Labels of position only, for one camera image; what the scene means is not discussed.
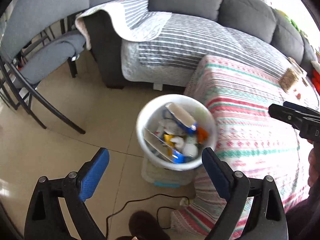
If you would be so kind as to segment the person's right hand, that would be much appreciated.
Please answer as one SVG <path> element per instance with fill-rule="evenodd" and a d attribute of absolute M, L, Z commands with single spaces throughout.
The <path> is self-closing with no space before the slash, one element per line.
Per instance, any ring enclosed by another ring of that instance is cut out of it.
<path fill-rule="evenodd" d="M 313 145 L 313 149 L 310 151 L 308 156 L 309 161 L 309 177 L 308 185 L 313 187 L 317 179 L 319 178 L 319 142 L 313 142 L 308 140 Z"/>

